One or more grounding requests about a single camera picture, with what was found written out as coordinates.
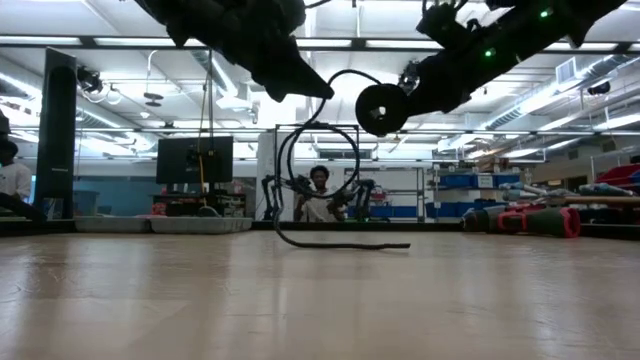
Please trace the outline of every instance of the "wooden floor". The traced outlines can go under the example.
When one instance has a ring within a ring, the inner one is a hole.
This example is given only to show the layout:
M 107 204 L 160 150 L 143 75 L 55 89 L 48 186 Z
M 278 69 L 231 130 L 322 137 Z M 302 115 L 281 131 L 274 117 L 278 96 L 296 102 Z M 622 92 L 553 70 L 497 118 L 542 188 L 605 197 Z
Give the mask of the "wooden floor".
M 640 359 L 640 242 L 272 232 L 0 239 L 0 359 Z

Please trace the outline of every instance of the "man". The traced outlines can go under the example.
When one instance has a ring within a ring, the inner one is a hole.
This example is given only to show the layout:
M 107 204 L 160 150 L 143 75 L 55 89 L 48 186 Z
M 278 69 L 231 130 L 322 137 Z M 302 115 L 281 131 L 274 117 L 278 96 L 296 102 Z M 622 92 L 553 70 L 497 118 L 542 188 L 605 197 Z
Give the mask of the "man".
M 31 195 L 31 170 L 14 162 L 17 154 L 16 144 L 0 139 L 0 193 L 24 201 Z
M 318 165 L 311 169 L 309 177 L 316 188 L 316 194 L 327 193 L 327 180 L 329 180 L 329 170 Z M 294 221 L 306 222 L 336 222 L 344 221 L 344 213 L 337 206 L 334 206 L 331 199 L 311 198 L 306 200 L 303 196 L 298 197 L 298 203 L 294 211 Z

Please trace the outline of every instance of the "tall speaker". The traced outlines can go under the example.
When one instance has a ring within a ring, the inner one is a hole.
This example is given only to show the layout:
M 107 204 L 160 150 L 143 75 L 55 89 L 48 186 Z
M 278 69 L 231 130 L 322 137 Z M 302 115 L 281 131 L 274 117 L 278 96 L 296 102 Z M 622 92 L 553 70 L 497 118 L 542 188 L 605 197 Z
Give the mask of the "tall speaker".
M 49 219 L 73 218 L 76 84 L 75 57 L 48 48 L 34 205 Z

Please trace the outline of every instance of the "gray tray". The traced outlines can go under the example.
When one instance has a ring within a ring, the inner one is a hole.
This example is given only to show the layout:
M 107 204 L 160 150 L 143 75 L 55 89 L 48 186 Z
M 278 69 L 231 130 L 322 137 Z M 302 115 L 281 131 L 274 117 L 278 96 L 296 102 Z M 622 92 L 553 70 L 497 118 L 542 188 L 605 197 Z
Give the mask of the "gray tray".
M 84 233 L 150 233 L 148 219 L 133 217 L 76 217 L 76 229 Z
M 251 218 L 157 218 L 151 228 L 159 234 L 229 234 L 247 231 Z

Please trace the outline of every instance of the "computer monitor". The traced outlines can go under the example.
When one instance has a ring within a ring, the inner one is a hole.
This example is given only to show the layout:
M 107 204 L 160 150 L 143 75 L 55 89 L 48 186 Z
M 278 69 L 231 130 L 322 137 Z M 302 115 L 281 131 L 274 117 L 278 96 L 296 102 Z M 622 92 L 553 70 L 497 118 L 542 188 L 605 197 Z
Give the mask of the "computer monitor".
M 233 179 L 233 137 L 162 139 L 158 142 L 156 183 L 198 184 L 200 157 L 204 182 L 224 183 Z

